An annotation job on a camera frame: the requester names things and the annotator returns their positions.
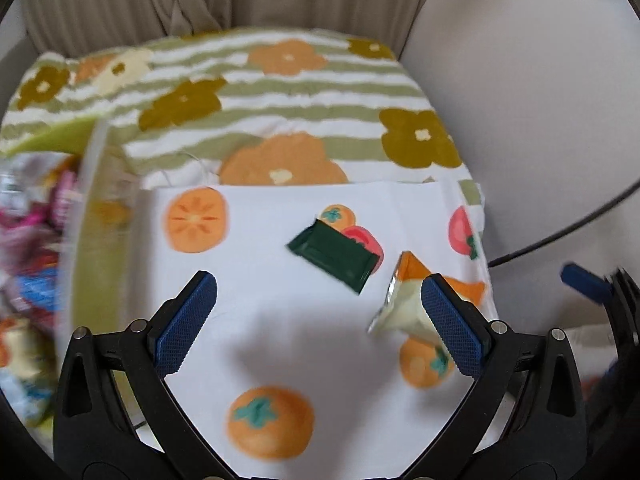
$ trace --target red fruit illustration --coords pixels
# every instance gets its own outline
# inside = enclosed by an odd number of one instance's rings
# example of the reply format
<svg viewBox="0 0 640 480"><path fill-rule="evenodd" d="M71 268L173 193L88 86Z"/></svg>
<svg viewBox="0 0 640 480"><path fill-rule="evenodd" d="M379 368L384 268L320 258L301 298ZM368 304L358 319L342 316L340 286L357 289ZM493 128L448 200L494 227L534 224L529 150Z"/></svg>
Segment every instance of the red fruit illustration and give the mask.
<svg viewBox="0 0 640 480"><path fill-rule="evenodd" d="M449 220L449 243L459 254L469 256L472 260L478 257L474 232L463 206L456 209Z"/></svg>
<svg viewBox="0 0 640 480"><path fill-rule="evenodd" d="M347 227L340 231L347 238L351 238L355 242L359 243L363 246L367 251L377 254L379 256L378 262L376 266L373 267L371 273L373 274L378 270L380 265L382 265L382 260L385 257L385 253L382 251L382 247L378 243L378 241L373 237L373 235L367 231L364 227L360 227L359 225L352 225L351 227Z"/></svg>

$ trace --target white wall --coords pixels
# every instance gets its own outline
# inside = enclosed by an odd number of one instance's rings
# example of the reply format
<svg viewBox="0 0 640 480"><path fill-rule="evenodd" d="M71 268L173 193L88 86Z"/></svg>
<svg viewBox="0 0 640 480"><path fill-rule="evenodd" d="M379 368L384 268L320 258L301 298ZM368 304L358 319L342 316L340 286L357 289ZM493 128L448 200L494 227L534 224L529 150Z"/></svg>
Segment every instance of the white wall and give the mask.
<svg viewBox="0 0 640 480"><path fill-rule="evenodd" d="M626 0L427 0L402 62L487 199L489 258L570 224L640 176L640 22ZM564 288L575 260L640 282L640 197L492 271L498 311L541 332L605 319Z"/></svg>
<svg viewBox="0 0 640 480"><path fill-rule="evenodd" d="M14 0L4 20L0 23L0 59L26 35L20 0Z"/></svg>

